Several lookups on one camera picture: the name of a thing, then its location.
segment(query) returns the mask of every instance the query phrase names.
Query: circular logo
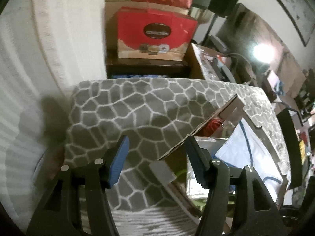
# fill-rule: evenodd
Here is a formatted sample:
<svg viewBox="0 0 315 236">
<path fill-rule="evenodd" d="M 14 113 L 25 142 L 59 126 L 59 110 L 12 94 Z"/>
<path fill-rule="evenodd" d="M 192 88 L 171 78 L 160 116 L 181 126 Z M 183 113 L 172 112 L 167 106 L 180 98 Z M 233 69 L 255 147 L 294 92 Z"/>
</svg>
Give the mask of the circular logo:
<svg viewBox="0 0 315 236">
<path fill-rule="evenodd" d="M 147 37 L 162 39 L 168 37 L 171 34 L 171 28 L 161 23 L 152 23 L 146 25 L 143 29 L 143 32 Z"/>
</svg>

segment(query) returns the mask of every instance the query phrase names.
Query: blue gripper pad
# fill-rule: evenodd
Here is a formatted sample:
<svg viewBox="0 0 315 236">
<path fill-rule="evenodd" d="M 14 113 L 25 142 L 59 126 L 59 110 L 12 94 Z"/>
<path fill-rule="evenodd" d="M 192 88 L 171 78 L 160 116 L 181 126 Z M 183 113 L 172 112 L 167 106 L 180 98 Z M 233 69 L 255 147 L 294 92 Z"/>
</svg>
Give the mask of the blue gripper pad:
<svg viewBox="0 0 315 236">
<path fill-rule="evenodd" d="M 112 188 L 113 185 L 118 182 L 120 173 L 129 152 L 129 138 L 127 136 L 121 137 L 115 149 L 117 149 L 116 155 L 114 156 L 109 168 L 109 188 Z"/>
<path fill-rule="evenodd" d="M 199 147 L 194 136 L 189 136 L 185 140 L 184 147 L 197 182 L 201 184 L 202 188 L 209 189 L 205 178 L 205 173 L 210 168 L 211 156 L 209 152 L 207 150 L 203 151 L 202 148 Z"/>
</svg>

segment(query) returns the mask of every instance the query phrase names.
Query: framed picture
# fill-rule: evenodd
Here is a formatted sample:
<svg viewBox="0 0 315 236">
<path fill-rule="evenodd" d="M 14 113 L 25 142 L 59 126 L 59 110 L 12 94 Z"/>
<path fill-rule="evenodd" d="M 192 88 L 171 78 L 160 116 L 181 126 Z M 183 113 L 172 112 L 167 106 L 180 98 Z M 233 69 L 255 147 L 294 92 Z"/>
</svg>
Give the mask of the framed picture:
<svg viewBox="0 0 315 236">
<path fill-rule="evenodd" d="M 277 1 L 290 17 L 304 46 L 306 46 L 315 28 L 315 11 L 307 0 Z"/>
</svg>

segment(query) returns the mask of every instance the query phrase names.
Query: light bulb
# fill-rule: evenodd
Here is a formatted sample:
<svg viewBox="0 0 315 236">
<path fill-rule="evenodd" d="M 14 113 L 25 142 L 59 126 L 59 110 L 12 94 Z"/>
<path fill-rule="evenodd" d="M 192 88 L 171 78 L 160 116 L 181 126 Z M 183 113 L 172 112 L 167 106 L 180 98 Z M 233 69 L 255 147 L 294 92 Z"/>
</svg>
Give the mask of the light bulb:
<svg viewBox="0 0 315 236">
<path fill-rule="evenodd" d="M 261 43 L 254 47 L 254 56 L 259 61 L 269 64 L 274 60 L 275 50 L 272 46 Z"/>
</svg>

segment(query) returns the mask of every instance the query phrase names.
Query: metal screw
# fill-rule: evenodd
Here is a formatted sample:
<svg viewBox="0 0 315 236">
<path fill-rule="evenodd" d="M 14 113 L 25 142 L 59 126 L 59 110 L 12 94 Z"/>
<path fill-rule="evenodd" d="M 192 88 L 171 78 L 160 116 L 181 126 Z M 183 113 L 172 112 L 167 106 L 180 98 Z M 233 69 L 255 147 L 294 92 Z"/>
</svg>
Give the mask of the metal screw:
<svg viewBox="0 0 315 236">
<path fill-rule="evenodd" d="M 245 169 L 249 172 L 253 172 L 254 171 L 254 168 L 252 166 L 246 166 Z"/>
<path fill-rule="evenodd" d="M 63 171 L 63 172 L 67 171 L 68 169 L 69 169 L 69 166 L 68 166 L 68 165 L 63 165 L 63 166 L 61 167 L 61 171 Z"/>
<path fill-rule="evenodd" d="M 218 160 L 218 159 L 213 159 L 211 162 L 212 162 L 214 165 L 219 165 L 219 164 L 221 163 L 221 161 Z"/>
<path fill-rule="evenodd" d="M 96 159 L 95 161 L 94 161 L 94 163 L 96 164 L 96 165 L 100 165 L 100 164 L 102 164 L 104 161 L 103 161 L 103 159 L 101 159 L 101 158 L 98 158 L 98 159 Z"/>
</svg>

